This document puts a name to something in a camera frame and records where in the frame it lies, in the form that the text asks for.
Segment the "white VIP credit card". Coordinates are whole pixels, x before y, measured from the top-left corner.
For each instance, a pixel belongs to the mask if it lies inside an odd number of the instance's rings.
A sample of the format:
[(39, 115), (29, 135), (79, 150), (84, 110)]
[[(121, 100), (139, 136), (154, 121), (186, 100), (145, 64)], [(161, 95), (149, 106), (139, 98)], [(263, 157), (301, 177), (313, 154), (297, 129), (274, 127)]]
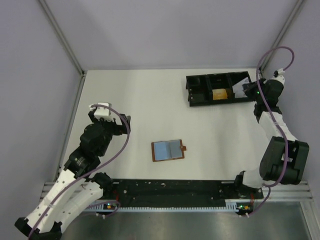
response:
[(232, 86), (232, 90), (235, 98), (246, 98), (246, 94), (244, 93), (244, 85), (249, 84), (249, 78), (246, 77)]

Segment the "yellow credit card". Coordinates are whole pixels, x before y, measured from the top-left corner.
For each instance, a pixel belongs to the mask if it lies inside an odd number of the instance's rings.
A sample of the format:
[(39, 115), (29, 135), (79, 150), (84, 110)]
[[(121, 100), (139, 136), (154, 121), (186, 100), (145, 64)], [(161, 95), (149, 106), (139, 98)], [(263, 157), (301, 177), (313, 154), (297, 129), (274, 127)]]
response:
[(213, 89), (212, 90), (212, 99), (214, 101), (228, 99), (227, 89), (225, 89), (225, 88)]

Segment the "brown leather card holder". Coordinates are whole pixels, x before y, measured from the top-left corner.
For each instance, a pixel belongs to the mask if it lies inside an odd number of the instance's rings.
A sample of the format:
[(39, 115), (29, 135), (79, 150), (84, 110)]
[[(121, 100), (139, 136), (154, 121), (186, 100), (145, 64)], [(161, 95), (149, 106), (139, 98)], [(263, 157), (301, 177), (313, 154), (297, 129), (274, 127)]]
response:
[[(171, 158), (170, 147), (169, 147), (170, 141), (180, 141), (182, 157)], [(184, 159), (186, 150), (187, 150), (187, 147), (183, 145), (183, 142), (181, 139), (152, 142), (151, 143), (152, 161), (157, 163), (157, 162), (163, 162), (163, 161), (173, 161), (173, 160)]]

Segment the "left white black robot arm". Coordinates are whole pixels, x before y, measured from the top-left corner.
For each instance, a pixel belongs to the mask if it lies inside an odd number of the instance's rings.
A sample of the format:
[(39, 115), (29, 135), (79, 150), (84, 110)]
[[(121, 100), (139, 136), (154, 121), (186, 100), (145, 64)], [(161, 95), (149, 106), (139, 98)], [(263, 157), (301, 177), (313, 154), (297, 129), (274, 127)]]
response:
[(54, 185), (34, 211), (14, 224), (30, 240), (61, 239), (78, 215), (112, 189), (112, 179), (94, 171), (100, 168), (100, 157), (113, 136), (130, 135), (131, 117), (118, 114), (118, 125), (110, 110), (101, 106), (88, 116), (91, 124), (84, 129), (79, 146), (69, 155)]

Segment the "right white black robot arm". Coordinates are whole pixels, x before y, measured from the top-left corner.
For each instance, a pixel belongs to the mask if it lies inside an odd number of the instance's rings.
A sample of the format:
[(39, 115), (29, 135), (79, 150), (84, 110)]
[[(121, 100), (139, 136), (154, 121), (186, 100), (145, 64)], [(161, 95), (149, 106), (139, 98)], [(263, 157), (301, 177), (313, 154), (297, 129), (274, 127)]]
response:
[(284, 84), (285, 78), (278, 75), (242, 86), (244, 94), (255, 101), (253, 113), (269, 143), (259, 167), (236, 176), (239, 189), (259, 189), (275, 183), (298, 185), (302, 180), (310, 147), (290, 132), (277, 106)]

